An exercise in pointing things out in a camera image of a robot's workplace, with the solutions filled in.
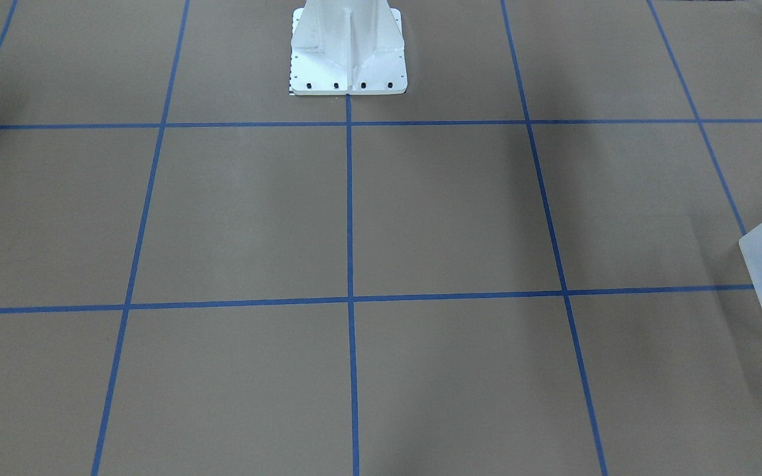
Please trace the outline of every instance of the blue grid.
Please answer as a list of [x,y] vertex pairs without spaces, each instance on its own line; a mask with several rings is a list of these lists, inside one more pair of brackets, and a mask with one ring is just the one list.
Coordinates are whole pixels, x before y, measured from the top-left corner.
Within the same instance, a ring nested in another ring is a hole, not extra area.
[[[173,57],[172,69],[169,75],[169,84],[167,84],[166,97],[163,105],[163,114],[159,123],[114,123],[114,124],[0,124],[0,130],[76,130],[76,129],[157,129],[157,141],[152,157],[151,172],[149,175],[148,187],[146,187],[146,197],[143,203],[142,216],[140,217],[140,226],[137,234],[134,256],[131,262],[128,287],[125,294],[125,300],[122,304],[96,304],[96,305],[37,305],[36,307],[0,307],[0,314],[12,313],[75,313],[75,311],[121,311],[122,316],[119,323],[118,337],[114,350],[114,359],[112,360],[111,374],[108,380],[108,392],[103,409],[102,422],[97,437],[96,452],[93,460],[92,476],[97,476],[102,460],[102,452],[108,420],[111,414],[112,398],[114,398],[114,387],[118,373],[119,360],[123,350],[125,329],[128,322],[129,312],[132,310],[146,309],[181,309],[181,308],[205,308],[205,307],[254,307],[255,305],[313,305],[326,303],[345,303],[348,307],[348,330],[349,330],[349,352],[350,352],[350,370],[351,370],[351,432],[352,432],[352,471],[354,476],[360,474],[360,444],[359,444],[359,425],[358,425],[358,394],[357,394],[357,341],[355,329],[355,303],[356,302],[381,302],[381,301],[435,301],[435,300],[458,300],[458,299],[506,299],[506,298],[543,298],[544,296],[562,296],[566,308],[566,317],[568,317],[569,328],[571,331],[572,342],[575,348],[575,358],[581,385],[583,386],[584,398],[587,403],[587,412],[589,413],[590,427],[593,433],[593,442],[599,458],[599,467],[601,473],[606,476],[608,473],[605,460],[605,451],[602,447],[601,437],[599,436],[598,424],[595,416],[595,405],[593,404],[592,392],[590,392],[589,380],[584,366],[583,352],[581,351],[580,337],[575,327],[575,320],[572,313],[572,296],[601,296],[601,295],[622,295],[622,294],[651,294],[651,293],[685,293],[685,292],[729,292],[729,290],[752,290],[752,284],[723,284],[722,286],[664,286],[664,287],[638,287],[638,288],[612,288],[612,289],[569,289],[566,285],[566,275],[563,271],[562,260],[560,260],[560,248],[554,224],[552,221],[550,206],[548,205],[548,194],[545,188],[544,178],[542,178],[542,169],[539,163],[536,140],[533,133],[535,124],[696,124],[704,139],[708,154],[716,169],[720,184],[726,194],[728,203],[732,209],[734,219],[737,221],[741,234],[746,233],[746,228],[741,220],[737,204],[732,196],[731,190],[726,183],[722,167],[716,158],[713,145],[704,129],[704,124],[762,124],[762,118],[702,118],[699,115],[692,94],[690,94],[686,79],[684,79],[681,68],[675,59],[674,51],[669,44],[664,27],[660,21],[656,8],[652,0],[646,0],[651,15],[656,22],[661,39],[664,42],[666,51],[672,66],[677,72],[678,79],[683,87],[684,94],[689,102],[690,109],[693,112],[692,118],[657,118],[657,120],[532,120],[527,106],[527,99],[521,79],[521,70],[518,63],[516,46],[514,45],[511,32],[511,22],[507,13],[505,0],[499,0],[502,9],[502,15],[505,22],[505,32],[508,39],[508,46],[511,51],[511,60],[516,73],[517,86],[521,106],[523,106],[523,120],[422,120],[422,121],[354,121],[351,112],[351,97],[345,97],[345,121],[317,121],[317,122],[168,122],[169,105],[172,99],[173,84],[175,84],[175,73],[178,69],[181,49],[184,42],[185,25],[187,25],[187,13],[190,9],[191,0],[185,0],[184,11],[181,17],[181,26],[179,27],[178,39],[175,45],[175,57]],[[12,0],[8,16],[5,19],[2,33],[0,35],[0,50],[8,33],[13,15],[15,14],[18,0]],[[352,128],[361,126],[506,126],[506,124],[517,124],[525,126],[527,136],[532,151],[532,159],[537,172],[538,185],[542,199],[542,207],[548,226],[548,234],[554,253],[554,263],[556,263],[557,273],[560,279],[559,290],[535,290],[534,292],[476,292],[476,293],[448,293],[448,294],[411,294],[411,295],[379,295],[379,296],[356,296],[354,293],[354,259],[353,259],[353,182],[352,182]],[[257,299],[257,300],[235,300],[235,301],[179,301],[179,302],[152,302],[152,303],[133,303],[132,296],[136,281],[137,267],[140,261],[140,251],[142,250],[143,237],[146,232],[146,220],[148,220],[149,208],[151,205],[151,193],[154,188],[155,176],[157,174],[157,165],[160,159],[161,144],[163,144],[163,135],[166,129],[172,128],[196,128],[196,127],[318,127],[318,126],[344,126],[347,133],[347,296],[330,297],[311,297],[297,299]]]

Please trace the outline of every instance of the white metal bracket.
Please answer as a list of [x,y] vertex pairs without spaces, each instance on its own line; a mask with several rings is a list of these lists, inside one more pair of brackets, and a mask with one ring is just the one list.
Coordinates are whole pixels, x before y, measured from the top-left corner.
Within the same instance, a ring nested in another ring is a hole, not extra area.
[[293,12],[290,93],[402,94],[402,13],[387,0],[308,0]]

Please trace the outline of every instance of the metal object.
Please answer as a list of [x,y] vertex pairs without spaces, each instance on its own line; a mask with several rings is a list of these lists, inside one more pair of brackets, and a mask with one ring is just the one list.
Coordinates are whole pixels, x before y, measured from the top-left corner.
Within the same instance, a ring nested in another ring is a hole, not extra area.
[[308,0],[293,12],[290,92],[402,94],[402,13],[387,0]]

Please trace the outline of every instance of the white mounting plate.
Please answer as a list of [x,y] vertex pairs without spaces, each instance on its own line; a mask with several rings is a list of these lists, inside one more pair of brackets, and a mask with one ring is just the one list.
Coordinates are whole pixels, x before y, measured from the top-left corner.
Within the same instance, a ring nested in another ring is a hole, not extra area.
[[[299,25],[303,11],[304,9],[296,9],[293,12],[293,33],[296,33],[296,25]],[[393,12],[399,32],[402,32],[402,12],[398,9],[390,11]],[[348,84],[348,76],[342,67],[321,62],[318,55],[292,51],[290,94],[296,96],[402,94],[407,90],[405,52],[376,52],[366,63],[355,67],[354,84]]]

